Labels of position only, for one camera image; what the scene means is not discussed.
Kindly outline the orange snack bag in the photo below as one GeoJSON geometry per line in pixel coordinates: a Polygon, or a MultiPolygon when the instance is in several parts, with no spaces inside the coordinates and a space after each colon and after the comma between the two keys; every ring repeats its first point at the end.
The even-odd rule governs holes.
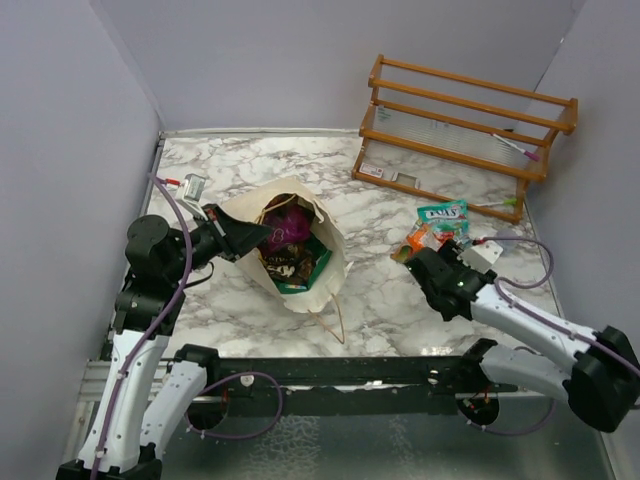
{"type": "Polygon", "coordinates": [[[397,263],[405,263],[424,248],[438,251],[443,242],[443,238],[435,231],[433,226],[418,221],[390,257],[397,263]]]}

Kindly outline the teal candy bag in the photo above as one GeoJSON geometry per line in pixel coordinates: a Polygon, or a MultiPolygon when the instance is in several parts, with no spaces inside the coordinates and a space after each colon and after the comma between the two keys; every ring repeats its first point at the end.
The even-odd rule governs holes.
{"type": "Polygon", "coordinates": [[[430,232],[440,245],[447,240],[462,246],[471,242],[468,204],[465,200],[419,207],[417,214],[419,220],[429,226],[430,232]]]}

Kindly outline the green crisps bag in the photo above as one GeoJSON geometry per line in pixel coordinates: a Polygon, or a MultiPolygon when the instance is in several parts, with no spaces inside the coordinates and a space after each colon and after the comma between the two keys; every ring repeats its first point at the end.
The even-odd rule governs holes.
{"type": "Polygon", "coordinates": [[[306,247],[312,252],[314,260],[316,261],[315,268],[311,274],[310,280],[307,285],[292,285],[281,282],[274,282],[278,291],[285,295],[299,294],[307,292],[311,289],[313,284],[318,280],[320,274],[328,265],[329,260],[332,257],[333,252],[327,248],[315,235],[311,235],[305,243],[306,247]]]}

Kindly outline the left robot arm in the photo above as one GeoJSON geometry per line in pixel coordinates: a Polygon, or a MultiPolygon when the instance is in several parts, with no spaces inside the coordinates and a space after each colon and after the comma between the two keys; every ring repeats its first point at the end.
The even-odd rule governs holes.
{"type": "Polygon", "coordinates": [[[174,229],[159,215],[145,215],[129,226],[129,272],[115,302],[111,365],[99,409],[77,458],[59,467],[58,478],[160,478],[166,445],[192,400],[220,385],[215,364],[182,359],[157,396],[150,395],[190,273],[216,257],[242,259],[271,230],[234,219],[215,204],[200,209],[195,221],[194,230],[174,229]]]}

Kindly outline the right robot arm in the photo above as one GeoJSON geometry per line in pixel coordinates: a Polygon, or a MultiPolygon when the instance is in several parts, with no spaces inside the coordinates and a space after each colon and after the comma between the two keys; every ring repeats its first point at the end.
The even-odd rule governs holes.
{"type": "Polygon", "coordinates": [[[552,315],[510,292],[514,281],[493,269],[501,238],[485,237],[466,249],[446,241],[425,247],[405,266],[429,306],[444,321],[462,317],[523,343],[526,352],[482,340],[459,367],[461,383],[481,391],[491,383],[523,387],[566,403],[586,425],[614,432],[639,399],[639,360],[628,337],[552,315]]]}

